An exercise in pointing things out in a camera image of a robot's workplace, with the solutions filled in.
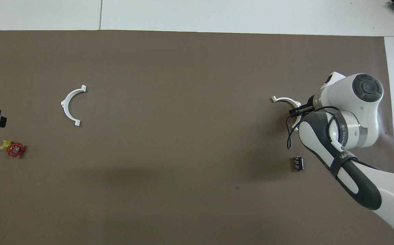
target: white curved bracket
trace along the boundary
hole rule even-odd
[[[276,96],[271,97],[271,99],[273,99],[274,102],[277,101],[284,101],[284,102],[288,102],[289,104],[291,104],[294,108],[300,107],[301,103],[298,101],[295,101],[291,98],[287,98],[287,97],[280,97],[280,98],[276,98]],[[301,116],[297,116],[297,119],[295,120],[294,124],[291,126],[292,128],[295,127],[296,124],[299,123],[299,121],[301,120]]]
[[[65,115],[68,116],[68,118],[70,118],[71,120],[75,121],[76,122],[75,123],[76,126],[80,125],[80,120],[75,119],[73,116],[71,116],[71,114],[69,113],[69,110],[68,110],[68,104],[69,104],[69,101],[71,100],[71,98],[73,96],[75,96],[78,93],[82,93],[82,92],[86,92],[86,86],[85,85],[82,85],[82,88],[78,88],[78,89],[75,89],[75,90],[71,91],[65,97],[65,99],[61,102],[61,106],[63,107],[63,111],[65,112]]]

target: brown table surface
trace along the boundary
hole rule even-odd
[[[286,149],[271,96],[305,103],[332,71],[383,83],[379,140],[352,152],[394,172],[382,37],[0,31],[0,145],[26,145],[0,150],[0,244],[394,244],[297,133]]]

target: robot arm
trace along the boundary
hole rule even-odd
[[[340,111],[312,111],[303,117],[298,131],[303,145],[347,193],[394,228],[394,174],[362,163],[347,150],[370,146],[377,140],[381,98],[381,84],[373,76],[344,77],[334,72],[314,96],[313,107],[331,106]]]

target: black strap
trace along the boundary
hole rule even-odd
[[[336,157],[334,157],[334,160],[329,168],[329,171],[334,178],[337,177],[337,173],[339,172],[339,169],[342,167],[342,165],[346,161],[350,160],[351,158],[357,159],[357,157],[355,155],[353,155],[353,153],[351,153],[349,151],[345,151],[345,150],[342,152],[339,152],[339,154],[336,155]]]

